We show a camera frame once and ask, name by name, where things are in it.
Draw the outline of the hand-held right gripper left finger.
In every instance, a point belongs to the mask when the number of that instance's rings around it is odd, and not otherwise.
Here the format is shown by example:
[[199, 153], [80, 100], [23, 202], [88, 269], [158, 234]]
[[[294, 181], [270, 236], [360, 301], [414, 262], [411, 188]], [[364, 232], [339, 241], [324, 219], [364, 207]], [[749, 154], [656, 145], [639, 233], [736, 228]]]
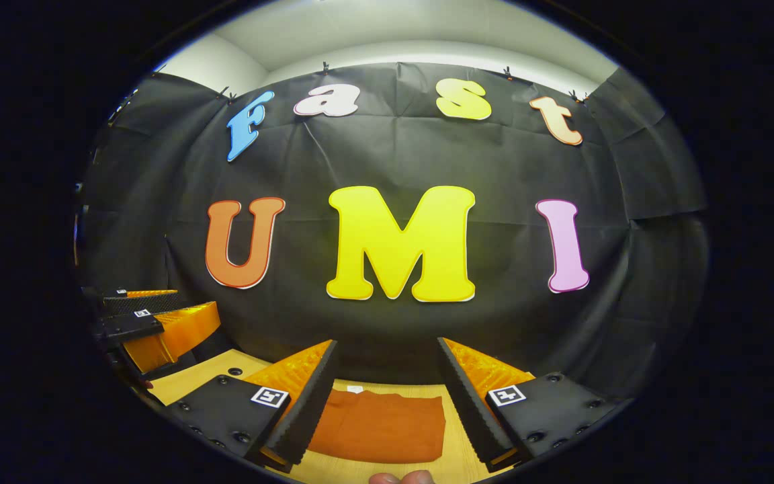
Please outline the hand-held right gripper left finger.
[[237, 460], [287, 473], [303, 459], [331, 395], [337, 346], [327, 340], [243, 379], [217, 374], [169, 403], [168, 416]]

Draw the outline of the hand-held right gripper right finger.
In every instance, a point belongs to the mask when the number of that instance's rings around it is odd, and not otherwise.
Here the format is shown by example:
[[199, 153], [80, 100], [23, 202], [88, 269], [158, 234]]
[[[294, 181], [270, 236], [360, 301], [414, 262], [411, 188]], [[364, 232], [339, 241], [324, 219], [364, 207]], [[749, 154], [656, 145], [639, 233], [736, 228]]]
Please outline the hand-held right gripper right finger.
[[541, 462], [604, 426], [632, 402], [562, 372], [532, 376], [439, 337], [443, 385], [479, 460], [490, 472]]

